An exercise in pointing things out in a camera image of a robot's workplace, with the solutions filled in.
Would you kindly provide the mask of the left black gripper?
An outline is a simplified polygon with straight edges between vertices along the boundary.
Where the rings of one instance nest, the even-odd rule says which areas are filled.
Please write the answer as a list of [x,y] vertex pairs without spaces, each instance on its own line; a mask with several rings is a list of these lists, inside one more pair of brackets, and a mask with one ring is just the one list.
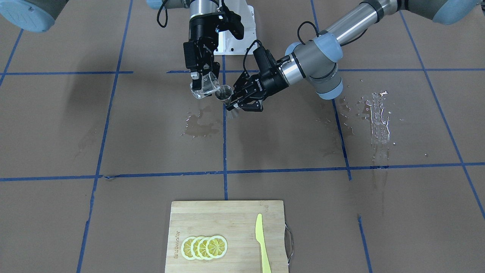
[[273,76],[262,79],[259,74],[241,73],[233,85],[233,94],[226,110],[262,112],[263,100],[288,87],[289,83],[280,72],[275,72]]

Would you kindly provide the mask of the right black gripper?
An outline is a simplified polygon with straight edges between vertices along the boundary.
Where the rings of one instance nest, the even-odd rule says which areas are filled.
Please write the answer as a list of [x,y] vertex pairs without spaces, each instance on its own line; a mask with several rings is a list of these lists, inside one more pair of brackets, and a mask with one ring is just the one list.
[[219,34],[216,31],[219,14],[201,14],[189,21],[189,41],[183,43],[186,68],[190,70],[192,91],[202,90],[202,73],[208,72],[219,79],[221,65],[214,61]]

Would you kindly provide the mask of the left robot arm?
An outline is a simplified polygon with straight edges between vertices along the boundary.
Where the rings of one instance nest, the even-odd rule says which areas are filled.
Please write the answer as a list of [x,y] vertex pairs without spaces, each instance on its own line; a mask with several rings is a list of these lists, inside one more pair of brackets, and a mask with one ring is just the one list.
[[450,25],[468,15],[478,3],[477,0],[363,0],[311,40],[289,45],[279,60],[274,59],[261,41],[255,40],[253,44],[257,48],[253,56],[259,73],[249,75],[244,69],[234,83],[225,108],[261,112],[266,98],[301,80],[311,83],[321,99],[332,100],[343,91],[343,80],[338,73],[342,47],[356,41],[385,16],[406,10],[435,23]]

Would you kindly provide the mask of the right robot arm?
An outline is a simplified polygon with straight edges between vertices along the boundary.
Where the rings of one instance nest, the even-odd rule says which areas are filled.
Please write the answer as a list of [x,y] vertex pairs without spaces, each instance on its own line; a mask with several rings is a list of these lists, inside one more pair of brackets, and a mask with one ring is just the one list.
[[128,93],[191,97],[188,76],[169,73],[184,66],[188,12],[170,11],[166,29],[155,18],[142,0],[72,0],[43,33],[1,17],[1,49],[13,53],[1,99],[100,102],[109,98],[117,69],[117,87]]

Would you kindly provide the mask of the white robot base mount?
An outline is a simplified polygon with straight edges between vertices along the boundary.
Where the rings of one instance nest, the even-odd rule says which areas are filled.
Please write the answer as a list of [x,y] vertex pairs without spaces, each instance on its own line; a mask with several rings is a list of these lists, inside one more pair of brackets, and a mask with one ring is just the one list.
[[241,16],[244,26],[244,38],[236,39],[229,31],[219,33],[218,47],[215,55],[244,55],[247,48],[257,39],[256,21],[253,6],[245,0],[227,0],[225,2],[231,11]]

